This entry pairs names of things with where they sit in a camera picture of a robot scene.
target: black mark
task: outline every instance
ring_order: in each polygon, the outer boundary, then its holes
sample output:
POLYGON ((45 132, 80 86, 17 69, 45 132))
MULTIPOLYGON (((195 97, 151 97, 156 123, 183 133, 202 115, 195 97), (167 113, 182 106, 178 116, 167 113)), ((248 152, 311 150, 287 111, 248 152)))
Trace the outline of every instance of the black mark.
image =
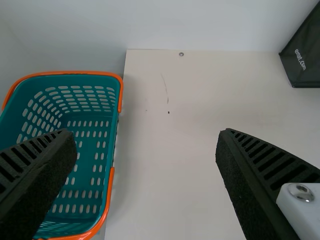
POLYGON ((169 103, 169 96, 168 96, 168 90, 167 90, 167 85, 166 85, 166 81, 165 81, 165 78, 164 76, 162 75, 162 73, 160 73, 161 75, 161 78, 163 80, 163 83, 164 83, 164 87, 165 87, 165 93, 166 93, 166 104, 169 103))

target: basket hole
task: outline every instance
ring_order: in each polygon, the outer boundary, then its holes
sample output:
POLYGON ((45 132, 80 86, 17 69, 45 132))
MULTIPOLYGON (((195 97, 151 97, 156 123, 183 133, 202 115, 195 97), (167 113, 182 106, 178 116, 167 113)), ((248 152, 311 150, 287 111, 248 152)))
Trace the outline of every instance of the basket hole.
POLYGON ((45 115, 46 115, 46 113, 47 113, 47 110, 43 110, 43 112, 42 112, 42 114, 41 114, 41 117, 45 117, 45 115))
POLYGON ((57 94, 58 94, 57 91, 52 91, 52 92, 49 93, 50 96, 52 96, 52 95, 57 95, 57 94))
POLYGON ((35 104, 33 105, 33 107, 32 107, 32 110, 35 111, 35 110, 37 109, 37 107, 38 107, 38 103, 35 103, 35 104))
POLYGON ((32 118, 32 116, 33 116, 33 113, 29 112, 27 119, 30 120, 32 118))
POLYGON ((37 113, 40 114, 41 112, 42 112, 42 106, 40 106, 40 107, 38 108, 37 113))
POLYGON ((31 136, 32 136, 32 137, 35 137, 36 134, 37 134, 37 128, 35 127, 35 128, 33 129, 33 132, 32 132, 32 134, 31 134, 31 136))
POLYGON ((46 122, 44 121, 44 122, 42 122, 41 128, 44 129, 45 126, 46 126, 46 122))
POLYGON ((21 142, 21 139, 22 139, 22 134, 20 133, 18 135, 18 138, 16 139, 16 143, 19 144, 21 142))
POLYGON ((38 92, 36 95, 34 95, 34 98, 37 99, 42 94, 42 91, 38 92))
POLYGON ((54 204, 53 207, 52 207, 52 212, 55 213, 56 209, 57 209, 57 204, 54 204))
POLYGON ((40 97, 40 99, 39 99, 39 103, 41 103, 43 100, 45 100, 47 98, 47 96, 42 96, 42 97, 40 97))
POLYGON ((36 125, 37 125, 37 126, 40 126, 41 122, 42 122, 42 119, 39 118, 39 119, 38 119, 38 122, 36 123, 36 125))
POLYGON ((50 91, 53 91, 53 90, 55 90, 55 89, 56 89, 56 88, 55 88, 54 86, 52 86, 52 87, 46 88, 45 91, 46 91, 46 92, 50 92, 50 91))
POLYGON ((27 126, 28 126, 28 123, 25 121, 21 128, 22 132, 24 132, 27 129, 27 126))
POLYGON ((28 129, 27 129, 26 133, 27 133, 27 134, 30 134, 30 133, 31 133, 32 128, 33 128, 33 127, 32 127, 32 125, 29 125, 29 127, 28 127, 28 129))
POLYGON ((50 103, 50 100, 47 99, 46 101, 44 101, 43 106, 47 105, 48 103, 50 103))
POLYGON ((28 102, 28 107, 31 108, 32 104, 34 103, 34 101, 31 99, 29 102, 28 102))

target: black foam pad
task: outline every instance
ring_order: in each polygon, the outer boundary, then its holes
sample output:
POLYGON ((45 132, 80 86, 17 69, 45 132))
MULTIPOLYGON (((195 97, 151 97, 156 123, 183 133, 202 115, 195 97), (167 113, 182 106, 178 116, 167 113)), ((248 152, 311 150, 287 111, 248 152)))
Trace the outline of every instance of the black foam pad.
POLYGON ((215 161, 247 240, 298 240, 276 205, 285 183, 319 183, 320 170, 246 133, 221 131, 215 161))
POLYGON ((0 151, 0 236, 31 240, 77 160, 66 129, 0 151))

